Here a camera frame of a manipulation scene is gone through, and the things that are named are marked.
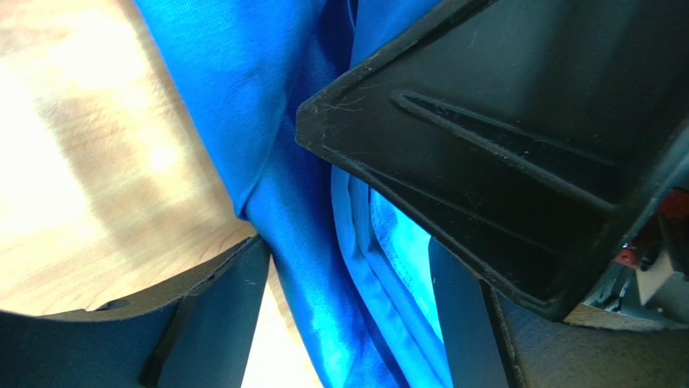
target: black plastic panel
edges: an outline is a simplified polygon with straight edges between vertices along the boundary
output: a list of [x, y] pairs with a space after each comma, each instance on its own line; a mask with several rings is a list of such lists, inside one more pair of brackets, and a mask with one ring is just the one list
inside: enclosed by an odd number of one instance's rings
[[501, 334], [490, 287], [442, 245], [429, 244], [430, 273], [442, 342], [455, 387], [519, 386]]
[[269, 255], [254, 237], [97, 311], [0, 311], [0, 386], [240, 387]]
[[562, 319], [686, 172], [689, 2], [446, 0], [306, 101], [297, 142]]

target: blue cloth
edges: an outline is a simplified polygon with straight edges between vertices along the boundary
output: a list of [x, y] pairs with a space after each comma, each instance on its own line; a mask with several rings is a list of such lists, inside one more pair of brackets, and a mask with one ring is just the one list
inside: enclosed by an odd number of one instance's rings
[[451, 386], [429, 236], [294, 142], [298, 105], [437, 0], [137, 0], [326, 387]]

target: wooden table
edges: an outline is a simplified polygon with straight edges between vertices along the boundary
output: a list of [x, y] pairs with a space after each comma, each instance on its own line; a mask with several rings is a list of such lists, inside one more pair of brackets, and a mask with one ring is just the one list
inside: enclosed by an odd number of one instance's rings
[[[2, 2], [0, 309], [94, 309], [253, 233], [129, 0]], [[317, 386], [268, 285], [245, 386]]]

